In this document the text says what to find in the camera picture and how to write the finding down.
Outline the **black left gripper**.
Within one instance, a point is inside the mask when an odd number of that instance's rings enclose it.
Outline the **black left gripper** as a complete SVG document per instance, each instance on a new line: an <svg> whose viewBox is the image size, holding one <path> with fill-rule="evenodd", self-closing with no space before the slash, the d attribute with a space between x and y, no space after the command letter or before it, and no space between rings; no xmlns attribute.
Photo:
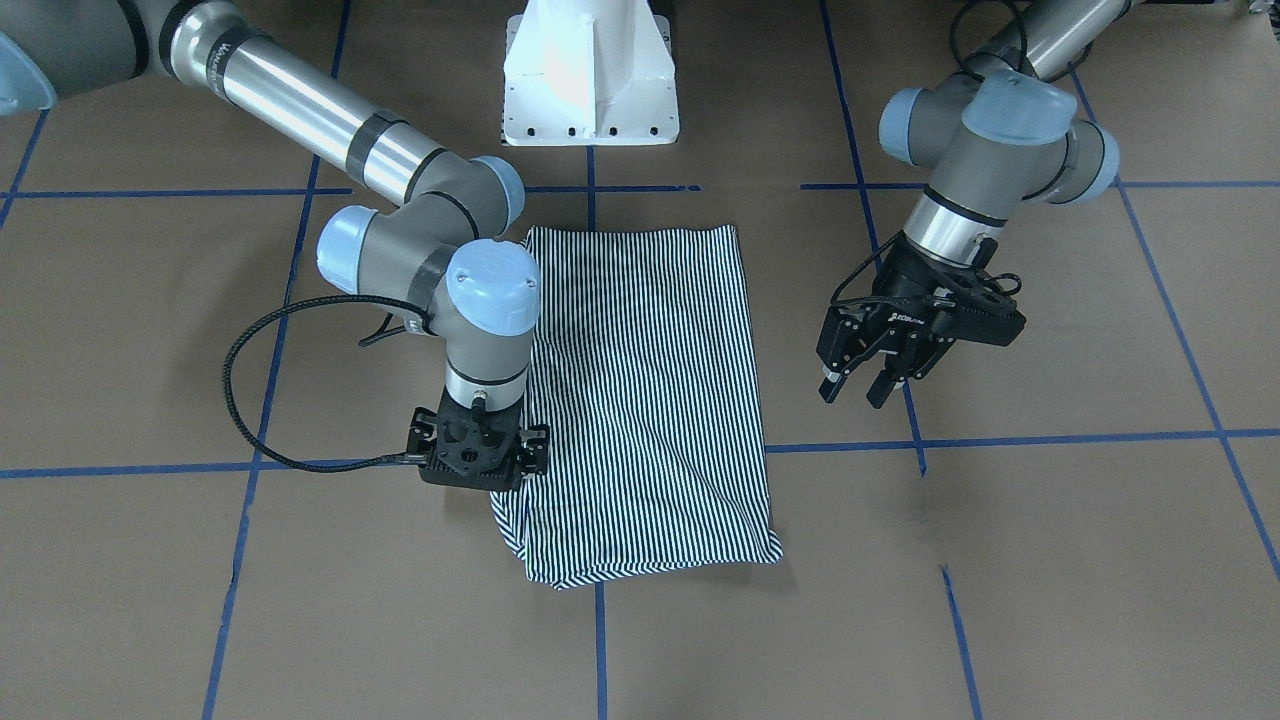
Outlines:
<svg viewBox="0 0 1280 720"><path fill-rule="evenodd" d="M833 404L852 370L877 354L886 360L867 391L867 402L874 409L883 407L908 380L925 377L961 341L931 332L937 313L931 300L940 277L961 269L984 272L991 238L979 237L977 250L977 266L955 266L927 255L899 232L838 284L818 341L824 373L818 389L822 400Z"/></svg>

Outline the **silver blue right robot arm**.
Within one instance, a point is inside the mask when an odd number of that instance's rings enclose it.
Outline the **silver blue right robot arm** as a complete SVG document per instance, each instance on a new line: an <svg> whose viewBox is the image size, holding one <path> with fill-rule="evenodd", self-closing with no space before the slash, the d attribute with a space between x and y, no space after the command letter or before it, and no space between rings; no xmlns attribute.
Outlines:
<svg viewBox="0 0 1280 720"><path fill-rule="evenodd" d="M312 473L412 465L428 483L495 492L545 471L549 430L524 424L540 272L521 243L503 240L525 206L509 163L452 152L284 49L233 1L5 1L1 27L6 115L164 76L260 119L387 201L385 211L344 208L320 232L316 264L333 296L268 314L227 355L230 419L262 456ZM260 331L340 304L372 305L399 320L367 345L397 333L442 340L442 398L416 410L398 454L303 462L248 428L232 372Z"/></svg>

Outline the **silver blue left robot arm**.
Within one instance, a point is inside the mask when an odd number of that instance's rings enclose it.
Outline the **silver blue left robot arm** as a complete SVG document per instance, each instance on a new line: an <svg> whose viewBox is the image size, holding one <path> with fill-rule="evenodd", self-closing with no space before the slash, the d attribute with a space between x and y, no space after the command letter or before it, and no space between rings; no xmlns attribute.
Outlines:
<svg viewBox="0 0 1280 720"><path fill-rule="evenodd" d="M1084 202L1111 186L1115 137L1078 115L1057 81L1132 9L1129 1L1009 3L1010 22L934 88L887 101L879 142L931 176L901 229L859 270L876 268L863 296L833 291L815 350L831 404L864 363L884 365L867 391L881 407L931 373L955 343L1009 346L1024 329L1018 275L988 265L1012 214L1029 202Z"/></svg>

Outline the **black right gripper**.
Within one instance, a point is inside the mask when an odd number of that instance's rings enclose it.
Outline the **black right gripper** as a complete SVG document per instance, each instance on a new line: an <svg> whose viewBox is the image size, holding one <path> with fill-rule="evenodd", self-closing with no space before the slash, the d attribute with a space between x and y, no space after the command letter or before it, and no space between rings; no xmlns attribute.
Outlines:
<svg viewBox="0 0 1280 720"><path fill-rule="evenodd" d="M444 392L440 401L440 478L524 479L547 474L550 428L522 427L524 401L490 411L476 397L470 406Z"/></svg>

